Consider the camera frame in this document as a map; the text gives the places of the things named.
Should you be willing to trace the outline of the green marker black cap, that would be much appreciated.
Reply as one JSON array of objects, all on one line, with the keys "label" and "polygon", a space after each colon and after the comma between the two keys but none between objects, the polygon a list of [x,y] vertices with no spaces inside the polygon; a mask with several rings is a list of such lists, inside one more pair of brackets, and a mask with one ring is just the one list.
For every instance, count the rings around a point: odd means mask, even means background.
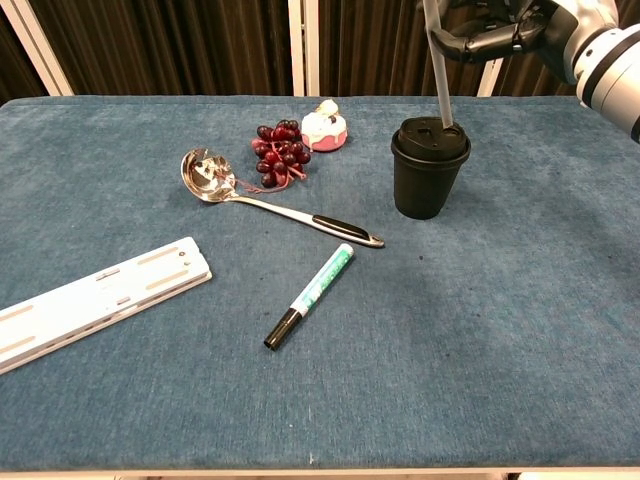
[{"label": "green marker black cap", "polygon": [[289,305],[276,326],[266,336],[263,344],[277,350],[296,325],[309,313],[332,282],[338,277],[354,255],[352,246],[342,243],[331,254],[312,279]]}]

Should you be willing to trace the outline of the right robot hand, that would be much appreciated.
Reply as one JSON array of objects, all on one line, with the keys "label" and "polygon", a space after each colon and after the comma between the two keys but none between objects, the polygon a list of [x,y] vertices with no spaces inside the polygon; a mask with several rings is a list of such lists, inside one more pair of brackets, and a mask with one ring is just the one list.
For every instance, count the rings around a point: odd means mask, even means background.
[{"label": "right robot hand", "polygon": [[451,31],[431,33],[444,57],[483,63],[536,53],[561,81],[574,84],[574,66],[587,45],[619,26],[615,0],[439,0],[441,11],[474,5],[485,13]]}]

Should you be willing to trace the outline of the black lidded paper cup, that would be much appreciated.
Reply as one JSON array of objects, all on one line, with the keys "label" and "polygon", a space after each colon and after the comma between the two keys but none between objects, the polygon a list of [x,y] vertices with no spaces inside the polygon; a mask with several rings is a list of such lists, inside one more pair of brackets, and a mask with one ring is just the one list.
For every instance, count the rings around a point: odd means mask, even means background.
[{"label": "black lidded paper cup", "polygon": [[439,117],[404,120],[391,141],[394,202],[414,219],[437,216],[445,205],[471,142],[457,123],[445,128]]}]

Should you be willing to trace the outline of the dark slatted curtain panel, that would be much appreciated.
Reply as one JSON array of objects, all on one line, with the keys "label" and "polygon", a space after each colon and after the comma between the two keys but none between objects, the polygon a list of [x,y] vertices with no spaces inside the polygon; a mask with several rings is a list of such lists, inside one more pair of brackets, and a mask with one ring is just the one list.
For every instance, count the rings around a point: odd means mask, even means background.
[{"label": "dark slatted curtain panel", "polygon": [[421,0],[319,0],[323,96],[434,96]]},{"label": "dark slatted curtain panel", "polygon": [[47,95],[26,50],[0,8],[0,106],[14,99]]},{"label": "dark slatted curtain panel", "polygon": [[287,0],[28,0],[72,91],[290,95]]},{"label": "dark slatted curtain panel", "polygon": [[574,85],[561,82],[533,54],[519,54],[503,60],[493,89],[494,96],[572,96]]}]

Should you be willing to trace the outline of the blue table cloth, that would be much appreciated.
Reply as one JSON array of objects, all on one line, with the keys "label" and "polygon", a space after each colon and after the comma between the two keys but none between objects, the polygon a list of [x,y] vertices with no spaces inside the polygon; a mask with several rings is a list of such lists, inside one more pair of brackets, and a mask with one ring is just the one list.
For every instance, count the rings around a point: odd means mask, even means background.
[{"label": "blue table cloth", "polygon": [[0,309],[190,236],[211,281],[0,376],[0,471],[640,467],[640,145],[566,97],[454,100],[440,214],[393,202],[425,97],[342,98],[349,139],[275,203],[381,236],[288,341],[263,340],[337,240],[180,177],[256,176],[257,126],[312,98],[0,107]]}]

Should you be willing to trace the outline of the white folding laptop stand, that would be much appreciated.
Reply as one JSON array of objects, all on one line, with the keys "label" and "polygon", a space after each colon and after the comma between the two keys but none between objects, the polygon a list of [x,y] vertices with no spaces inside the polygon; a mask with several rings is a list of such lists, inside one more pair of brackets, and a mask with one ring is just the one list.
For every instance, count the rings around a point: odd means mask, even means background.
[{"label": "white folding laptop stand", "polygon": [[0,310],[0,375],[212,277],[185,237]]}]

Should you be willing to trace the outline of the pink toy cake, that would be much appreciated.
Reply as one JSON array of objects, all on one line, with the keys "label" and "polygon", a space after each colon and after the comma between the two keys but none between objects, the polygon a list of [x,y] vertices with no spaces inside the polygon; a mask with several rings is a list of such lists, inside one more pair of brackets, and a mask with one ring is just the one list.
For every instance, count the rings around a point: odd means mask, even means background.
[{"label": "pink toy cake", "polygon": [[317,152],[330,152],[346,142],[348,129],[345,118],[333,99],[323,100],[313,111],[305,115],[301,124],[303,143]]}]

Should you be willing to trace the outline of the white frame post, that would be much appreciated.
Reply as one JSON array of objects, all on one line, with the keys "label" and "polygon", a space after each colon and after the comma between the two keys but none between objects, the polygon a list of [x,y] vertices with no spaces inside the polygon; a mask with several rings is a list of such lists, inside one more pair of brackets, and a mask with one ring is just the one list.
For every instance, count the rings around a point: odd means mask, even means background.
[{"label": "white frame post", "polygon": [[50,96],[73,96],[74,91],[29,0],[0,0],[29,60]]},{"label": "white frame post", "polygon": [[493,95],[497,80],[501,72],[503,61],[503,58],[498,58],[485,63],[476,94],[477,97],[486,98]]},{"label": "white frame post", "polygon": [[319,0],[287,0],[293,95],[320,96]]}]

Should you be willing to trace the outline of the dark red grape bunch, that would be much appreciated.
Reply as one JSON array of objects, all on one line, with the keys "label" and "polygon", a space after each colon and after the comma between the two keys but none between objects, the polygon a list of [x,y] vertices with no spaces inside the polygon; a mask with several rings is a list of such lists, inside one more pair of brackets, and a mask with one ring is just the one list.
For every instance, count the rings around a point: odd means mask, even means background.
[{"label": "dark red grape bunch", "polygon": [[282,119],[275,126],[259,125],[251,148],[257,157],[260,193],[287,189],[296,180],[307,178],[305,166],[311,154],[302,141],[300,125],[293,119]]}]

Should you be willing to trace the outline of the clear plastic straw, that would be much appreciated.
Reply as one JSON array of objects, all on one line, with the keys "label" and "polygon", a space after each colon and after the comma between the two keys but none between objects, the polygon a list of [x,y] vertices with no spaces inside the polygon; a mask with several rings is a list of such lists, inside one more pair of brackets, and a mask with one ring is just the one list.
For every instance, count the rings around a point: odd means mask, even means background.
[{"label": "clear plastic straw", "polygon": [[425,31],[432,58],[442,128],[447,129],[453,126],[453,115],[448,88],[445,57],[439,51],[435,43],[435,31],[441,28],[438,0],[422,0],[422,5],[425,18]]}]

